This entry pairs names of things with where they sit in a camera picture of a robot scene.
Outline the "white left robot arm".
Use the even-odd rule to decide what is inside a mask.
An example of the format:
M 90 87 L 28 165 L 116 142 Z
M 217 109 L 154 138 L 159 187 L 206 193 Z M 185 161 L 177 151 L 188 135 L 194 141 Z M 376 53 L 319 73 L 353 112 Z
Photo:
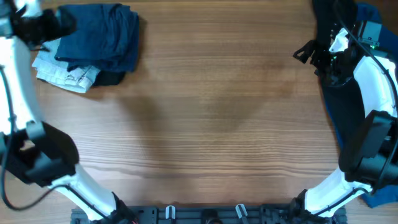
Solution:
M 1 2 L 1 175 L 57 191 L 78 205 L 90 223 L 127 223 L 134 214 L 80 165 L 72 138 L 42 117 L 30 73 L 30 53 L 71 34 L 66 10 L 38 1 Z

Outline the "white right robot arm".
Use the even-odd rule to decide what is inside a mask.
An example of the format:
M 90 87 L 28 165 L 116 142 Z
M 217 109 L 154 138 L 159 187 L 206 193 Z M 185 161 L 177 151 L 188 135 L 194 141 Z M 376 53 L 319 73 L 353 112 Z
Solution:
M 331 218 L 361 197 L 370 207 L 397 200 L 397 37 L 379 24 L 318 31 L 294 53 L 312 63 L 340 147 L 338 167 L 304 190 L 291 218 Z

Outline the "dark blue denim shorts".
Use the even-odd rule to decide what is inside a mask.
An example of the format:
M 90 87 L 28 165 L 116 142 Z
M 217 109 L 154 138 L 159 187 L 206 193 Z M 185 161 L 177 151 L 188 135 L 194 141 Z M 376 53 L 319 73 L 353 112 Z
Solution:
M 76 31 L 62 37 L 55 54 L 70 68 L 92 65 L 108 72 L 132 72 L 139 51 L 139 15 L 123 4 L 69 4 Z

